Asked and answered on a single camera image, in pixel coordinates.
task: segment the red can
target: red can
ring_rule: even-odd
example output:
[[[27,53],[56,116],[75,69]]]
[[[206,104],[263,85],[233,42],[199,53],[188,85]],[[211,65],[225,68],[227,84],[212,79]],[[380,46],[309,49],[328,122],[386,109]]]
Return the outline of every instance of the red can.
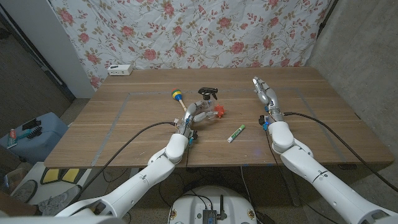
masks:
[[[14,129],[11,129],[8,135],[7,149],[16,145],[17,145],[17,132]]]

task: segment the blue bin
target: blue bin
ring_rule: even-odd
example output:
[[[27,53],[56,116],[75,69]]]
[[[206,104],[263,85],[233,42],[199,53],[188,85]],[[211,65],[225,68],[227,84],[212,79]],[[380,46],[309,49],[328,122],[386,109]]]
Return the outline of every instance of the blue bin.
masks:
[[[57,145],[59,140],[68,130],[68,126],[53,112],[36,118],[41,121],[42,134],[32,139],[23,138],[18,140],[17,145],[8,149],[17,156],[21,156],[28,163],[34,165],[36,162],[43,162]],[[22,125],[15,128],[17,136],[22,132]],[[8,134],[0,139],[0,145],[7,148]]]

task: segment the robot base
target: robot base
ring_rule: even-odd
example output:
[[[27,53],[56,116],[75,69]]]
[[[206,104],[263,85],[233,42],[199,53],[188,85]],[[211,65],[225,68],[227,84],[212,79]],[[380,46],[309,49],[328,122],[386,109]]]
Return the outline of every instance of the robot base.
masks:
[[[256,215],[253,206],[240,194],[226,187],[215,185],[207,185],[193,189],[197,195],[208,197],[213,202],[213,210],[210,211],[210,202],[206,198],[205,201],[208,211],[205,211],[205,204],[197,196],[190,196],[193,192],[188,191],[189,196],[182,196],[177,199],[169,213],[169,224],[256,224]],[[220,202],[223,196],[224,219],[220,215]],[[211,214],[217,214],[217,219],[206,218]]]

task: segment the green marker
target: green marker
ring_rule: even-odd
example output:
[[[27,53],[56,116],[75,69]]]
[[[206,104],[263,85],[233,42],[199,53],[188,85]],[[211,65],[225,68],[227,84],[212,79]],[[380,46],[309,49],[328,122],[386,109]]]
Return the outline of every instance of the green marker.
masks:
[[[244,124],[242,124],[241,127],[240,127],[238,130],[236,130],[235,133],[233,133],[233,134],[231,135],[231,137],[229,137],[229,138],[227,139],[227,141],[228,141],[229,143],[231,143],[232,140],[234,140],[234,139],[236,138],[236,136],[238,136],[238,134],[239,134],[240,132],[242,132],[243,129],[244,129]]]

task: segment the white power strip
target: white power strip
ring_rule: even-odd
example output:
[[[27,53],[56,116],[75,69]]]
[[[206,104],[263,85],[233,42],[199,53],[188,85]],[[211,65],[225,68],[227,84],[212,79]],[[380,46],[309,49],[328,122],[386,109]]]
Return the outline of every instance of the white power strip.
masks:
[[[130,75],[132,65],[110,65],[108,68],[109,75]]]

